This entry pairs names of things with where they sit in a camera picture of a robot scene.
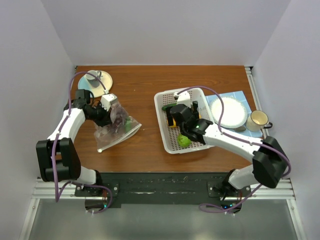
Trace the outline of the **green fake chili pepper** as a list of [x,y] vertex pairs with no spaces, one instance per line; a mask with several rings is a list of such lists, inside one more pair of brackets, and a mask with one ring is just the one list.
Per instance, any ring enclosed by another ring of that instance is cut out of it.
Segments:
[[129,133],[132,129],[132,120],[130,117],[127,117],[125,119],[125,124],[124,124],[125,132]]

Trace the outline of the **polka dot zip bag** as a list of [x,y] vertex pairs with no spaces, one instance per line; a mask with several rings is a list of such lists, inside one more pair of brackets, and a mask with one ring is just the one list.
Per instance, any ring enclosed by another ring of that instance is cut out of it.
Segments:
[[119,102],[111,105],[110,117],[111,125],[101,127],[94,124],[98,153],[129,139],[142,126]]

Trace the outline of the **green fake cucumber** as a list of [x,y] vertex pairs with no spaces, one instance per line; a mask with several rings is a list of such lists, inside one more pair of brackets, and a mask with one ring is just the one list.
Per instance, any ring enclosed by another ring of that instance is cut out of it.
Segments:
[[175,106],[175,104],[168,104],[168,105],[164,105],[161,109],[162,109],[162,111],[165,112],[167,108],[172,108],[174,106]]

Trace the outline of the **yellow fake lemon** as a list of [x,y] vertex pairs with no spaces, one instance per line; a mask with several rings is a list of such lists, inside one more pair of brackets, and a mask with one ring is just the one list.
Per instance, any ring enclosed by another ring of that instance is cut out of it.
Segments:
[[170,127],[170,128],[176,128],[176,127],[177,127],[177,123],[176,123],[176,121],[175,121],[174,118],[172,118],[172,121],[171,121],[169,127]]

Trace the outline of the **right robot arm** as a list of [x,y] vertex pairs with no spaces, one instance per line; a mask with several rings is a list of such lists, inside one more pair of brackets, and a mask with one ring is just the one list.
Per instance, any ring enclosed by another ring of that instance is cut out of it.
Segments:
[[210,120],[199,118],[194,107],[184,104],[169,107],[166,113],[168,122],[175,122],[189,140],[225,149],[251,162],[247,167],[231,170],[223,180],[221,186],[227,196],[233,197],[253,184],[274,189],[290,170],[287,156],[273,137],[262,140],[222,129]]

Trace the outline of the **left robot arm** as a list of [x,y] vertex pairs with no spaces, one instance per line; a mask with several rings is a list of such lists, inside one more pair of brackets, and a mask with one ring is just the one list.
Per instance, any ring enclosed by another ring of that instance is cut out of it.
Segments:
[[46,140],[36,144],[40,176],[44,182],[74,181],[86,185],[86,191],[92,196],[103,192],[99,172],[81,165],[74,141],[86,120],[100,127],[111,125],[112,104],[116,101],[114,94],[103,94],[97,106],[92,106],[89,90],[75,92],[75,99],[69,100],[63,109],[58,127]]

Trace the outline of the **green fake custard apple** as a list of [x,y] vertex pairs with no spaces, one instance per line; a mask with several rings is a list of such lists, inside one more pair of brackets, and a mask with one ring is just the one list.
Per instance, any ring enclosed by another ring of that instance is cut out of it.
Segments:
[[181,148],[187,148],[191,145],[192,141],[181,133],[177,136],[177,143]]

